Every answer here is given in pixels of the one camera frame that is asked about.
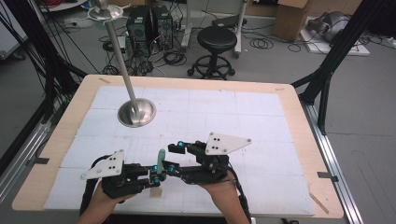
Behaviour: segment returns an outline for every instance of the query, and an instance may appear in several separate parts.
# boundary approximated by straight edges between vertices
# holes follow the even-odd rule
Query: wooden table frame
[[[290,135],[315,208],[315,215],[312,217],[342,218],[344,216],[332,181],[329,178],[318,177],[318,172],[327,173],[327,168],[297,93],[291,85],[162,77],[131,77],[131,81],[136,87],[277,94],[284,109]],[[124,86],[124,83],[122,77],[89,75],[84,78],[40,155],[42,158],[49,158],[48,164],[36,164],[33,167],[12,204],[13,209],[45,211],[44,204],[50,194],[59,166],[101,86]]]

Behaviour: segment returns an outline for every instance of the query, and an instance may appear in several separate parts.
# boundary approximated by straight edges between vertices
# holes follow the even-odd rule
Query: chair
[[[227,80],[227,75],[233,76],[235,74],[230,62],[219,56],[219,54],[235,47],[237,40],[232,31],[219,26],[209,26],[198,34],[197,39],[198,43],[212,54],[199,58],[187,71],[189,76],[192,76],[195,70],[202,75],[201,78],[221,77]],[[201,63],[207,58],[210,58],[209,63]],[[218,65],[218,59],[221,59],[224,64]]]

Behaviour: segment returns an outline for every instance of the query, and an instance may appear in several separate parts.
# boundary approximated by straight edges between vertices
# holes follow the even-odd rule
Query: person's arm
[[[78,224],[101,224],[113,212],[117,203],[132,197],[134,197],[134,195],[112,199],[103,193],[102,182],[99,182],[98,187],[92,196],[90,205],[88,205],[87,210],[85,210],[79,218]]]
[[[232,180],[226,178],[220,183],[200,186],[210,194],[213,203],[224,215],[228,224],[249,224]]]

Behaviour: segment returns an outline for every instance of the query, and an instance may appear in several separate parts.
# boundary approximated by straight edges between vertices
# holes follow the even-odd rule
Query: round metal disc
[[[88,11],[88,17],[94,21],[111,21],[121,17],[123,9],[114,5],[109,5],[107,9],[102,10],[99,7],[93,7]]]
[[[150,100],[147,99],[136,99],[137,107],[139,111],[136,114],[133,110],[131,101],[123,104],[118,113],[119,121],[130,128],[137,128],[150,123],[157,113],[157,109]]]

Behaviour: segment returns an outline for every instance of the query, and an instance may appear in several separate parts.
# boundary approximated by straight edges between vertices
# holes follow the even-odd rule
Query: white paper
[[[157,107],[154,120],[140,128],[123,126],[118,108],[128,100],[123,87],[99,89],[78,129],[46,202],[46,209],[79,209],[85,182],[79,180],[99,157],[125,150],[125,163],[157,162],[158,151],[177,141],[206,142],[211,132],[250,138],[252,144],[231,154],[230,162],[247,195],[254,216],[314,215],[304,175],[295,152],[282,105],[276,94],[237,91],[189,91],[135,88]],[[199,165],[195,156],[166,152],[181,166]],[[116,212],[155,214],[218,214],[210,196],[168,176],[163,196],[149,189],[119,204]]]

